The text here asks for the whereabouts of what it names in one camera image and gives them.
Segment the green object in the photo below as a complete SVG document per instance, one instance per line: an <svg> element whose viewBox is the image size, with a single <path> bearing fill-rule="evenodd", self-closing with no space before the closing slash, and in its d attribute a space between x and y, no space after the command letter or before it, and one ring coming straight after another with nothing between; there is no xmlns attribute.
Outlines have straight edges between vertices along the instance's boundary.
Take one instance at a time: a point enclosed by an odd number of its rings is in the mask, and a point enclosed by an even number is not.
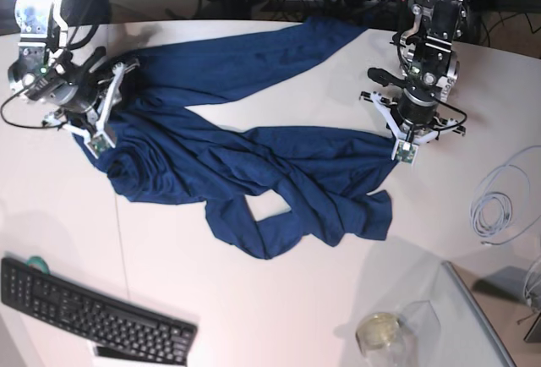
<svg viewBox="0 0 541 367"><path fill-rule="evenodd" d="M43 272L44 274L49 274L49 266L40 256L34 255L26 261L26 265L32 268Z"/></svg>

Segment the navy fabric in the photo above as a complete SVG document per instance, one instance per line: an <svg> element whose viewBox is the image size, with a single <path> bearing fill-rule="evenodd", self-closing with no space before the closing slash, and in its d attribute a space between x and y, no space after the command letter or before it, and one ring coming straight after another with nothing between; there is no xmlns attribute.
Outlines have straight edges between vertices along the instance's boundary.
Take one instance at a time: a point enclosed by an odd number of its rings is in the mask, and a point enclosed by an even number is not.
<svg viewBox="0 0 541 367"><path fill-rule="evenodd" d="M317 127L217 128L186 109L237 101L311 69L363 32L330 19L284 30L134 52L128 103L111 125L117 147L93 164L133 202L206 201L215 236L270 259L303 235L334 246L344 233L383 240L391 199L377 189L395 166L392 140ZM273 189L291 210L255 222L244 198Z"/></svg>

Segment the table surface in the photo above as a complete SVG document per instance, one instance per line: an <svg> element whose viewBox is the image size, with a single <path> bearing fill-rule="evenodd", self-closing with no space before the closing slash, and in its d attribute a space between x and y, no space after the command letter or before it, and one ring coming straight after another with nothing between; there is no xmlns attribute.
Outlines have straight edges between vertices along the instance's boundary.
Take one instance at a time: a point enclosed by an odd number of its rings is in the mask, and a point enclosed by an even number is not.
<svg viewBox="0 0 541 367"><path fill-rule="evenodd" d="M287 25L111 25L102 27L88 47L105 44L115 55ZM192 109L227 129L296 124L388 134L383 118L358 96L379 89L366 76L369 67L397 74L390 39L390 32L368 30L307 73L241 101ZM0 38L0 47L8 50L0 70L15 59L16 41ZM451 134L423 146L415 166L401 164L386 179L382 189L393 199L394 218L384 243L346 236L331 248L308 236L284 255L256 260L213 237L204 204L129 203L114 196L106 177L85 162L68 135L0 123L2 145L13 150L0 161L0 248L21 257L43 255L60 275L197 323L190 366L362 365L354 339L358 323L372 311L396 311L418 299L439 261L491 277L506 267L527 268L539 254L538 228L503 247L482 246L469 228L468 207L478 182L493 167L524 146L541 144L541 62L471 45L456 44L456 49L462 69L449 102L468 113L467 135ZM7 89L2 77L0 87ZM31 109L16 106L13 115ZM541 153L532 153L520 161L537 186L540 160ZM499 186L511 188L515 181ZM533 195L538 201L541 190L534 188ZM257 219L287 208L274 193L249 198L249 204ZM535 213L528 208L521 224ZM42 364L29 366L63 367L74 365L75 358L78 365L90 365L79 339L60 333L48 337L48 326L25 317L18 322L10 309L0 309L4 319L13 320L10 331L30 335ZM517 312L524 315L524 309ZM504 344L519 367L534 365L541 350L522 344L522 331L517 335L511 329L518 319L513 317L508 312L498 320ZM67 340L69 357L59 353Z"/></svg>

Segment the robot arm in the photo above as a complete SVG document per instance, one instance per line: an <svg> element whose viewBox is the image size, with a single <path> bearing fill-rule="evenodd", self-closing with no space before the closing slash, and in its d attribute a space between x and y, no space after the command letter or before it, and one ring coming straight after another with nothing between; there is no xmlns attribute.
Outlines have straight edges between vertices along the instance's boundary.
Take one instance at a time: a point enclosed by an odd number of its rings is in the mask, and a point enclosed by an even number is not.
<svg viewBox="0 0 541 367"><path fill-rule="evenodd" d="M452 42L467 25L467 0L421 0L412 6L413 27L395 36L397 56L404 79L398 79L380 68L371 68L369 77L380 85L402 88L400 97L391 101L375 94L363 94L384 114L396 138L393 158L413 163L421 144L441 134L465 134L461 122L443 119L437 112L446 104L456 83L459 62Z"/></svg>
<svg viewBox="0 0 541 367"><path fill-rule="evenodd" d="M44 117L43 127L77 134L98 157L115 147L115 134L107 122L112 108L121 101L119 86L124 74L138 63L119 63L100 76L91 73L106 56L104 47L96 48L81 66L72 63L74 34L68 36L68 24L61 15L63 1L17 0L15 18L21 35L19 58L8 71L14 93L11 99L18 96L29 103L55 106ZM84 15L88 8L83 5L79 14Z"/></svg>

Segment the black keyboard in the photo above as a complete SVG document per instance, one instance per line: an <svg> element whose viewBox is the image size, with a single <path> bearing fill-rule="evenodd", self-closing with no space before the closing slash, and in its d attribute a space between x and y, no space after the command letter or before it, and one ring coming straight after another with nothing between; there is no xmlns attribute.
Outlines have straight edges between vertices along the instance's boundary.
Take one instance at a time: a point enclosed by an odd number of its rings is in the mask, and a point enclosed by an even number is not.
<svg viewBox="0 0 541 367"><path fill-rule="evenodd" d="M197 327L2 260L2 302L141 361L186 364Z"/></svg>

